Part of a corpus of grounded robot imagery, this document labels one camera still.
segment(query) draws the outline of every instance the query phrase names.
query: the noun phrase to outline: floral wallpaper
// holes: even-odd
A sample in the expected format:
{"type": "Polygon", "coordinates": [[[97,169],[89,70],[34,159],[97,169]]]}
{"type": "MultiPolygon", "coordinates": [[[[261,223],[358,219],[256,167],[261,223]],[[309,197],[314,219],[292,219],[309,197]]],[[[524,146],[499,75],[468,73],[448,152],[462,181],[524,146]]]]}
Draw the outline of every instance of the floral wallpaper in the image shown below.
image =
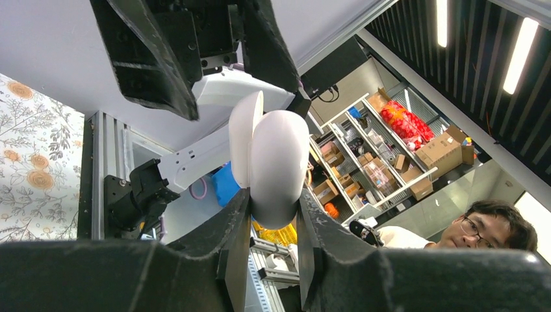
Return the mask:
{"type": "Polygon", "coordinates": [[[76,239],[84,115],[0,74],[0,242],[76,239]]]}

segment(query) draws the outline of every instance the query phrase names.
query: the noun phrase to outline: black ceiling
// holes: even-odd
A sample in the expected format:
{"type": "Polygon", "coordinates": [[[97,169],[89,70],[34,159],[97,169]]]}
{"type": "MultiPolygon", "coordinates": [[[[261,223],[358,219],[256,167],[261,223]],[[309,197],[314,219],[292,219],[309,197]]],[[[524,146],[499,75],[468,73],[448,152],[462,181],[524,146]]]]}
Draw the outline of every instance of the black ceiling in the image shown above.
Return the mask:
{"type": "Polygon", "coordinates": [[[400,0],[366,29],[551,185],[551,31],[539,27],[516,92],[502,88],[522,20],[489,1],[450,0],[443,48],[435,1],[400,0]]]}

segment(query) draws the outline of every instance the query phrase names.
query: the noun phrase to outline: orange object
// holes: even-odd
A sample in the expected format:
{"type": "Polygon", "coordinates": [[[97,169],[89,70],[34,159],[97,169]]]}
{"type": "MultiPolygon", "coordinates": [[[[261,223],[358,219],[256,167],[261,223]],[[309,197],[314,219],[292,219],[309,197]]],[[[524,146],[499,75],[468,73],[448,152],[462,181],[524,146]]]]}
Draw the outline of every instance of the orange object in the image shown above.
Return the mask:
{"type": "Polygon", "coordinates": [[[429,142],[434,138],[434,133],[423,120],[396,101],[389,101],[383,107],[381,117],[401,139],[413,139],[416,150],[423,142],[429,142]]]}
{"type": "Polygon", "coordinates": [[[339,211],[337,210],[335,205],[333,205],[332,203],[327,203],[324,206],[324,209],[327,211],[327,213],[329,214],[329,216],[331,218],[336,219],[336,218],[339,217],[339,211]]]}

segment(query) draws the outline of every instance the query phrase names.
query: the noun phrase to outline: blue object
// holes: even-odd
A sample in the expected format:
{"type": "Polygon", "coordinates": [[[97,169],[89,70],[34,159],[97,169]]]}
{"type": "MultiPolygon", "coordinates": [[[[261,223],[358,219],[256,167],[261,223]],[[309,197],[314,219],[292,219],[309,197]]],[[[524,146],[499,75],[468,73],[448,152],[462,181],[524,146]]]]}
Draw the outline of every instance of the blue object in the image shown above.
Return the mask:
{"type": "Polygon", "coordinates": [[[222,169],[212,175],[212,184],[216,192],[216,199],[220,207],[225,207],[227,203],[241,189],[233,178],[231,173],[231,163],[229,162],[222,169]]]}
{"type": "Polygon", "coordinates": [[[352,117],[354,117],[356,119],[361,118],[360,112],[355,107],[350,107],[348,109],[348,112],[350,113],[350,115],[352,115],[352,117]]]}

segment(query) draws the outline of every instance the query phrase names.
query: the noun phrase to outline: yellow object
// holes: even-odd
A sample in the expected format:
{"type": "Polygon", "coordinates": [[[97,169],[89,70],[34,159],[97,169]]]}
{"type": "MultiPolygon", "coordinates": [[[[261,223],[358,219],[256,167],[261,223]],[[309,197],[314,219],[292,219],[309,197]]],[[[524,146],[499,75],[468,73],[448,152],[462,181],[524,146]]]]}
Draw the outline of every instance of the yellow object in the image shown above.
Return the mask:
{"type": "Polygon", "coordinates": [[[283,229],[264,229],[260,224],[258,224],[258,222],[253,221],[253,227],[258,232],[259,237],[265,241],[283,246],[298,243],[296,230],[291,224],[283,229]]]}

